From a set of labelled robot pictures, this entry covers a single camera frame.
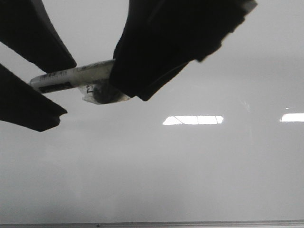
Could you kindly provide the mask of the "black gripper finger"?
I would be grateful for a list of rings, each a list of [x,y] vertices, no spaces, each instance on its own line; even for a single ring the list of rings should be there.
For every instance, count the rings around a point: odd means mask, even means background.
[[[254,0],[129,1],[110,83],[149,100],[189,62],[217,51],[256,6]]]
[[[46,73],[76,67],[41,0],[0,2],[0,41]],[[66,114],[17,75],[0,66],[0,119],[43,132]]]

